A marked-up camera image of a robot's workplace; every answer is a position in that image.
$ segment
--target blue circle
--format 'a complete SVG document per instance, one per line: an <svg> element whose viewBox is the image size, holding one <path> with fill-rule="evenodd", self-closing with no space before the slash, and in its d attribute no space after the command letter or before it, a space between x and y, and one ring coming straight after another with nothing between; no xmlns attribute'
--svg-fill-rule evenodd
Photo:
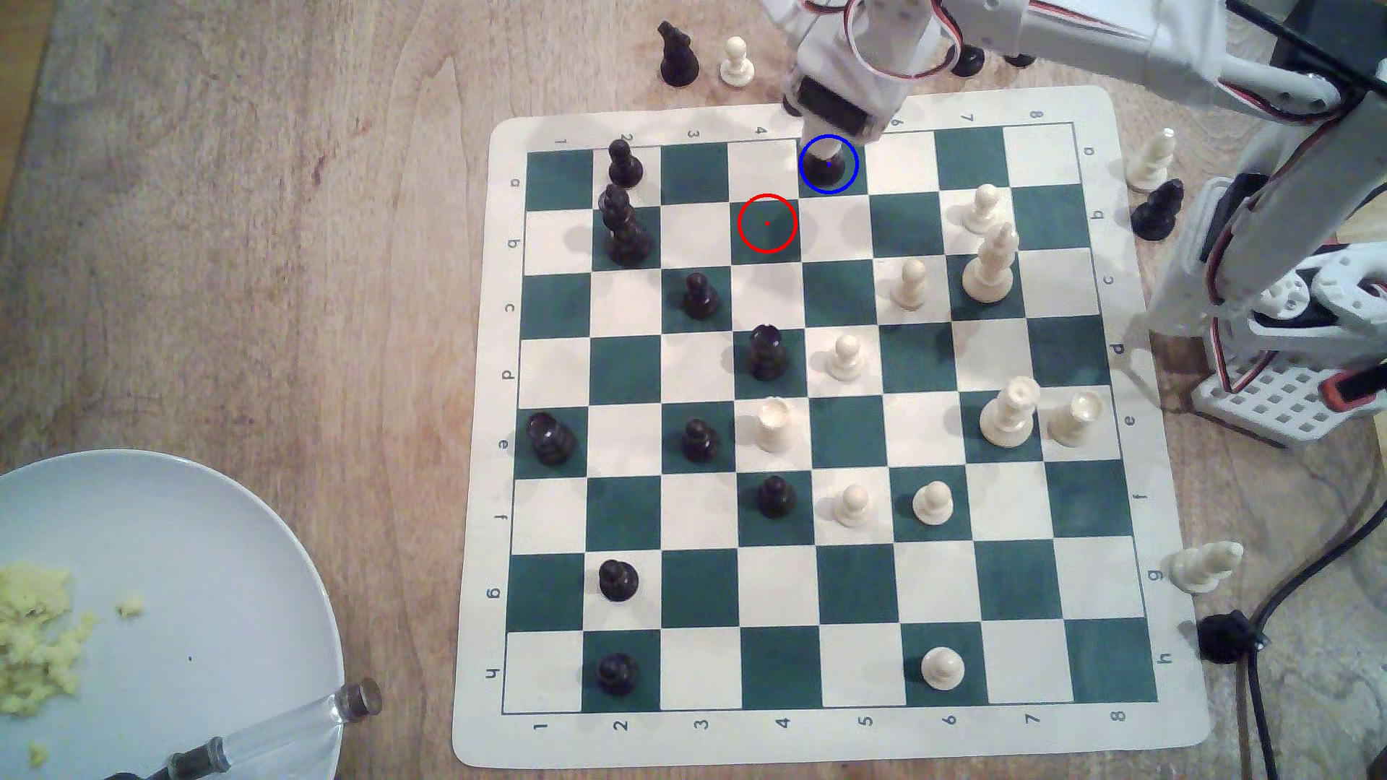
<svg viewBox="0 0 1387 780"><path fill-rule="evenodd" d="M816 187L814 185L810 185L809 179L804 178L804 153L807 153L809 147L814 146L814 143L821 142L824 139L838 139L838 140L843 142L843 146L846 146L847 149L853 150L853 175L852 175L852 178L847 179L846 185L838 187L836 190L821 190L821 189ZM816 137L810 139L809 143L806 143L799 150L799 178L804 180L804 186L806 187L814 190L818 194L838 194L838 193L846 190L847 187L853 186L853 182L857 180L857 171L861 169L861 167L863 167L861 165L861 158L857 157L857 147L853 146L853 142L845 139L843 136L835 136L832 133L824 133L821 136L816 136Z"/></svg>

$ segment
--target white plate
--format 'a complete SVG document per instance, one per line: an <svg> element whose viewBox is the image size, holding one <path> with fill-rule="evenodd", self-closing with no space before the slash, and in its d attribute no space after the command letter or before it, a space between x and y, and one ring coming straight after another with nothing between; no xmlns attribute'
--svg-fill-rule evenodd
<svg viewBox="0 0 1387 780"><path fill-rule="evenodd" d="M33 718L0 715L0 776L89 777L158 769L343 684L327 591L273 509L191 461L136 450L76 452L0 476L0 565L72 572L72 607L97 625L78 695ZM139 594L146 613L115 604ZM28 744L53 751L29 770ZM330 779L340 737L291 745L240 777Z"/></svg>

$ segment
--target red circle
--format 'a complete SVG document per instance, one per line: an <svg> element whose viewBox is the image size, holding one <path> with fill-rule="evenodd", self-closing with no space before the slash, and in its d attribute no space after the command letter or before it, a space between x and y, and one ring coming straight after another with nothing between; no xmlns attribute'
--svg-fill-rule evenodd
<svg viewBox="0 0 1387 780"><path fill-rule="evenodd" d="M746 233L745 233L745 232L742 230L742 217L745 217L745 215L746 215L746 207L748 207L748 205L750 205L750 204L753 204L753 203L756 203L756 201L759 201L759 200L761 200L763 197L773 197L773 198L775 198L775 200L778 200L778 201L784 203L784 204L785 204L785 208L788 208L788 210L789 210L789 215L791 215L791 217L792 217L792 218L795 219L795 228L793 228L793 229L791 229L791 232L789 232L789 237L788 237L788 239L785 239L785 243L784 243L784 244L781 244L781 246L778 246L778 247L775 247L775 248L773 248L773 250L763 250L761 247L753 247L753 246L752 246L752 241L748 241L748 240L746 240ZM781 197L781 196L778 196L778 194L774 194L774 193L761 193L761 194L759 194L759 196L753 197L752 200L749 200L749 201L743 203L743 204L742 204L742 210L736 212L736 235L742 237L742 243L743 243L743 244L746 244L746 248L749 248L749 250L752 250L752 251L759 251L759 253L761 253L761 254L775 254L775 253L778 253L779 250L782 250L782 248L788 247L788 246L789 246L789 243L795 240L795 235L796 235L796 233L799 233L799 214L796 214L796 212L795 212L795 207L793 207L793 205L791 205L788 200L782 198L782 197Z"/></svg>

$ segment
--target chessboard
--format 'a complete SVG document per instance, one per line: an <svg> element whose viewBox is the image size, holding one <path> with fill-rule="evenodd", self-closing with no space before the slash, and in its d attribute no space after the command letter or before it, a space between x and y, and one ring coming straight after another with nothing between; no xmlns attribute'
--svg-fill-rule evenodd
<svg viewBox="0 0 1387 780"><path fill-rule="evenodd" d="M1125 228L1117 124L1099 87L917 96L846 149L822 194L778 105L517 118L491 137L454 745L476 766L578 768L1043 754L1190 745L1209 729L1146 304ZM608 144L653 239L609 257L596 210ZM960 283L979 185L1021 246L1014 286ZM927 298L892 300L920 260ZM699 271L721 296L681 307ZM789 369L759 380L750 330ZM827 372L853 334L867 368ZM1015 376L1035 433L990 444L979 414ZM1080 391L1103 414L1079 447L1047 433ZM792 446L756 443L781 398ZM537 411L577 439L542 464ZM716 454L681 452L691 419ZM757 511L768 475L789 515ZM951 490L947 522L911 497ZM868 522L835 522L867 489ZM628 601L598 587L634 566ZM947 647L960 684L922 655ZM598 661L624 654L624 695Z"/></svg>

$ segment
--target wooden table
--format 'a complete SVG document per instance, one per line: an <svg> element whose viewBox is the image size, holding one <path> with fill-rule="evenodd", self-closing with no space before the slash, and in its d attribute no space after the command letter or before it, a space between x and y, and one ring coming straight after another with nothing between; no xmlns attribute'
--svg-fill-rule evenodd
<svg viewBox="0 0 1387 780"><path fill-rule="evenodd" d="M666 14L705 64L684 90L655 75ZM759 74L741 93L713 75L732 33ZM1234 46L1269 49L1243 28ZM750 0L68 0L0 247L0 470L143 447L236 477L316 561L348 676L373 675L388 697L347 737L343 777L499 777L449 745L491 129L775 101L786 64ZM1191 186L1230 171L1250 137L1241 117L1046 64L993 58L922 89L1089 82L1112 93L1129 151L1179 132ZM1150 285L1161 247L1140 253ZM1377 444L1366 422L1298 452L1226 430L1183 396L1207 373L1200 350L1160 348L1186 540L1248 548L1198 608L1251 611L1387 497ZM1361 772L1387 738L1384 552L1387 533L1270 626L1264 677L1287 776ZM1207 680L1214 731L1189 749L545 776L1261 774L1233 669Z"/></svg>

